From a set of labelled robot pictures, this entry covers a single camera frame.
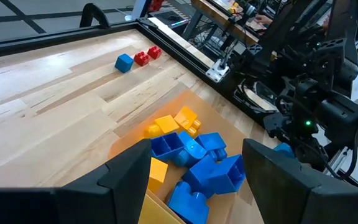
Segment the toy building block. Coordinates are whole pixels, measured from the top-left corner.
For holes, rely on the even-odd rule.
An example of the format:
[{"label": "toy building block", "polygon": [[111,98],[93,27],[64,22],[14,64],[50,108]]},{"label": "toy building block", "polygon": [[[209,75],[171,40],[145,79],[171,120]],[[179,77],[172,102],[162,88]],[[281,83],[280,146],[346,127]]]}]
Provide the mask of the toy building block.
[{"label": "toy building block", "polygon": [[185,148],[173,159],[177,166],[192,167],[200,159],[204,158],[206,150],[201,147],[186,131],[182,131],[178,137]]},{"label": "toy building block", "polygon": [[182,143],[177,133],[171,133],[152,139],[152,157],[168,162],[183,150]]},{"label": "toy building block", "polygon": [[145,130],[146,138],[156,138],[164,134],[172,133],[179,129],[179,125],[175,122],[171,115],[163,116],[154,120],[154,124]]},{"label": "toy building block", "polygon": [[150,57],[157,59],[161,56],[162,50],[160,48],[158,48],[157,46],[154,46],[149,49],[147,54],[150,55]]},{"label": "toy building block", "polygon": [[138,65],[144,66],[150,61],[150,57],[144,52],[139,52],[138,54],[135,54],[134,60]]},{"label": "toy building block", "polygon": [[228,157],[220,162],[209,175],[209,184],[216,194],[237,192],[246,179],[241,155]]},{"label": "toy building block", "polygon": [[126,73],[132,68],[133,64],[134,59],[132,59],[128,54],[122,54],[117,58],[115,67],[122,73]]},{"label": "toy building block", "polygon": [[215,161],[222,161],[227,157],[226,144],[219,133],[200,134],[195,140]]},{"label": "toy building block", "polygon": [[207,155],[190,168],[181,178],[189,183],[193,191],[201,192],[206,198],[210,198],[214,194],[214,191],[209,183],[209,175],[217,166],[212,157]]},{"label": "toy building block", "polygon": [[289,158],[295,158],[295,155],[292,151],[291,146],[289,146],[287,143],[281,143],[278,146],[274,147],[273,149],[276,152],[281,152],[282,154],[286,155]]},{"label": "toy building block", "polygon": [[191,137],[196,136],[197,130],[201,126],[201,122],[197,120],[197,114],[187,106],[184,106],[174,119]]},{"label": "toy building block", "polygon": [[199,192],[191,194],[190,185],[179,181],[168,202],[170,207],[185,223],[205,224],[208,219],[209,207],[206,197]]},{"label": "toy building block", "polygon": [[168,164],[152,157],[152,162],[150,165],[149,183],[147,184],[147,188],[153,193],[156,193],[156,191],[164,183],[167,170]]}]

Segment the wooden table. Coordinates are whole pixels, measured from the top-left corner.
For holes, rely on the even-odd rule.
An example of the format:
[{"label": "wooden table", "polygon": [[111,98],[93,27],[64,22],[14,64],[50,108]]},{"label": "wooden table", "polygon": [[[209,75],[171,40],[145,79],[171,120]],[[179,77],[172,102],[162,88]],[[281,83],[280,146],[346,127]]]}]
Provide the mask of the wooden table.
[{"label": "wooden table", "polygon": [[[225,30],[228,26],[231,25],[231,23],[229,22],[229,17],[225,15],[225,13],[220,11],[218,8],[213,6],[211,3],[209,3],[207,0],[191,0],[191,5],[196,9],[196,12],[191,18],[191,21],[188,24],[185,33],[183,34],[184,39],[189,39],[193,29],[196,27],[202,16],[206,16],[222,30]],[[247,22],[246,25],[254,29],[264,28],[262,25],[254,21]],[[227,31],[233,37],[240,40],[241,42],[244,42],[247,45],[254,44],[259,40],[258,37],[246,31],[238,24],[231,26],[231,28]]]},{"label": "wooden table", "polygon": [[[160,21],[159,28],[211,65]],[[243,112],[163,53],[122,74],[123,53],[154,44],[136,30],[0,57],[0,187],[62,186],[100,166],[123,124],[192,90],[245,136],[277,142]]]}]

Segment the wooden surface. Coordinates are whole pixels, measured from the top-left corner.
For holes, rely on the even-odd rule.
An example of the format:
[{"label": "wooden surface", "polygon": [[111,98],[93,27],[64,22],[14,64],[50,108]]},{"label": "wooden surface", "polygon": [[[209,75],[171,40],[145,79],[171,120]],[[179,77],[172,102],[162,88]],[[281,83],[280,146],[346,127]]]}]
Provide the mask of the wooden surface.
[{"label": "wooden surface", "polygon": [[[197,119],[201,121],[199,133],[218,132],[226,143],[226,151],[228,156],[241,154],[242,140],[247,138],[244,133],[240,132],[232,123],[224,119],[210,104],[203,101],[197,94],[191,90],[184,91],[174,100],[162,105],[157,111],[150,116],[140,113],[138,120],[143,121],[139,125],[123,125],[126,135],[116,141],[110,149],[109,158],[113,158],[128,147],[131,147],[144,135],[147,126],[153,124],[154,119],[172,115],[175,116],[183,106],[192,109],[197,115]],[[161,188],[155,193],[156,196],[164,201],[170,197],[172,189],[176,183],[181,180],[182,175],[187,171],[184,167],[177,167],[172,162],[168,164],[168,172]],[[238,214],[239,208],[233,208],[233,205],[241,206],[241,214]],[[214,195],[208,200],[209,205],[209,224],[222,223],[263,223],[257,204],[254,201],[252,192],[247,184],[243,183],[237,194]],[[240,216],[243,222],[234,222],[235,216]],[[244,222],[247,220],[258,220],[257,222]]]},{"label": "wooden surface", "polygon": [[142,118],[189,89],[245,136],[276,145],[166,53],[126,74],[114,68],[120,54],[152,45],[127,30],[0,57],[0,187],[62,186],[81,177],[106,162],[110,145]]},{"label": "wooden surface", "polygon": [[[224,27],[227,27],[230,24],[229,17],[225,13],[221,12],[219,9],[210,4],[207,0],[191,0],[191,5],[197,10],[200,10],[203,14],[207,14]],[[264,27],[254,21],[247,22],[247,26],[254,29],[263,29]],[[239,40],[246,40],[246,44],[254,44],[258,42],[258,37],[254,36],[250,32],[244,30],[240,25],[236,24],[231,28],[231,34]]]}]

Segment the metal frame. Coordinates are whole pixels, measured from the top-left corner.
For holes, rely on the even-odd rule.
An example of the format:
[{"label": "metal frame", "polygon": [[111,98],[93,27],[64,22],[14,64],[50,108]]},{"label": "metal frame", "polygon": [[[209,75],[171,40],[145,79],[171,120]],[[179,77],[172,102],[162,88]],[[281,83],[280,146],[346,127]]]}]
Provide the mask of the metal frame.
[{"label": "metal frame", "polygon": [[263,117],[272,113],[272,111],[263,110],[258,104],[246,97],[243,97],[243,95],[238,92],[233,95],[233,91],[225,88],[226,86],[223,83],[213,82],[205,75],[209,69],[207,65],[187,51],[187,49],[175,42],[171,37],[160,31],[158,27],[148,19],[141,18],[136,21],[118,22],[110,24],[107,27],[98,25],[63,32],[2,40],[0,41],[0,57],[131,29],[138,30],[142,35],[146,36],[153,43],[158,45],[162,50],[233,103],[255,122],[264,127]]}]

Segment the blue mega bloks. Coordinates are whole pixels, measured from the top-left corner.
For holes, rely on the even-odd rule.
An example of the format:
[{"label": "blue mega bloks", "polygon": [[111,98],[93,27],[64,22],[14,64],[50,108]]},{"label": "blue mega bloks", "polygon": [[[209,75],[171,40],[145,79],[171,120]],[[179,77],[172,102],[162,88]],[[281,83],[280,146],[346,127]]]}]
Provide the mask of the blue mega bloks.
[{"label": "blue mega bloks", "polygon": [[215,161],[222,161],[227,157],[226,144],[219,133],[200,134],[195,140]]},{"label": "blue mega bloks", "polygon": [[201,192],[206,198],[210,198],[214,191],[209,182],[209,175],[217,166],[212,157],[206,155],[183,175],[182,180],[189,183],[193,191]]},{"label": "blue mega bloks", "polygon": [[126,73],[132,68],[133,64],[134,59],[132,59],[128,54],[122,54],[118,56],[115,67],[122,73]]},{"label": "blue mega bloks", "polygon": [[208,219],[209,207],[206,204],[206,197],[199,192],[191,194],[190,185],[183,181],[177,183],[168,207],[186,223],[205,224]]},{"label": "blue mega bloks", "polygon": [[274,147],[273,149],[276,152],[281,152],[282,154],[286,155],[289,158],[295,158],[295,155],[292,151],[291,146],[289,146],[287,143],[281,143],[278,146]]},{"label": "blue mega bloks", "polygon": [[166,134],[152,139],[152,157],[168,162],[183,151],[185,145],[177,133]]},{"label": "blue mega bloks", "polygon": [[184,149],[173,159],[177,166],[191,167],[206,155],[206,150],[200,146],[186,131],[182,131],[178,137],[185,145]]},{"label": "blue mega bloks", "polygon": [[209,184],[216,194],[237,192],[246,179],[241,155],[228,157],[209,175]]}]

